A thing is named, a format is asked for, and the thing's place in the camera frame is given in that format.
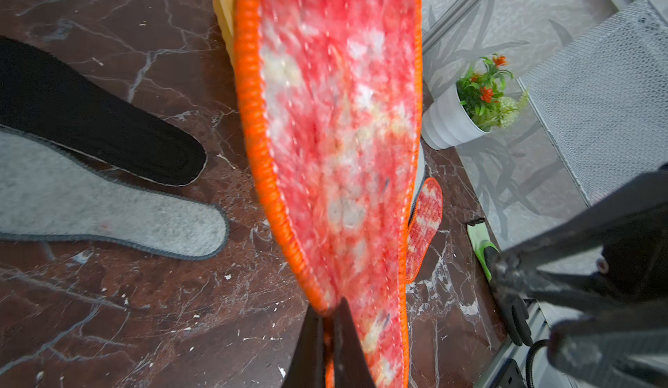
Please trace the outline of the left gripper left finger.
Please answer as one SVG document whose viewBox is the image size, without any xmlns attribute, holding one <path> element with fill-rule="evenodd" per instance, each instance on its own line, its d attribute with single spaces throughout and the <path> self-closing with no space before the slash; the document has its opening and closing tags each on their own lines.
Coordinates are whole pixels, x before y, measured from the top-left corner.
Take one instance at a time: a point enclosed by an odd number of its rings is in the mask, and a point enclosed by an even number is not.
<svg viewBox="0 0 668 388">
<path fill-rule="evenodd" d="M 324 319 L 309 306 L 282 388 L 325 387 Z"/>
</svg>

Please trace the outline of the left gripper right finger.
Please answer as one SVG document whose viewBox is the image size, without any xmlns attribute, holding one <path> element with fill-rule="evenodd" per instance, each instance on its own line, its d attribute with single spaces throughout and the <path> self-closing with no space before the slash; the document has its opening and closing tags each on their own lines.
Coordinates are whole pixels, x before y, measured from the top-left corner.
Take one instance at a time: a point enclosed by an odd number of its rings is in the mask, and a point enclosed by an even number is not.
<svg viewBox="0 0 668 388">
<path fill-rule="evenodd" d="M 336 388 L 376 387 L 346 299 L 333 313 L 333 370 Z"/>
</svg>

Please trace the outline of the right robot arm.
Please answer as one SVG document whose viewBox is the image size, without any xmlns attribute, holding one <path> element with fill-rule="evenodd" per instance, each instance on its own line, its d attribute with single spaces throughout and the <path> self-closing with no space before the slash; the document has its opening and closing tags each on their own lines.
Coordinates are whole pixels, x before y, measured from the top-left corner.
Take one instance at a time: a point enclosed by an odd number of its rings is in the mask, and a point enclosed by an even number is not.
<svg viewBox="0 0 668 388">
<path fill-rule="evenodd" d="M 597 387 L 666 386 L 666 168 L 484 260 L 514 342 L 529 341 L 524 300 L 574 309 L 543 342 L 554 368 Z"/>
</svg>

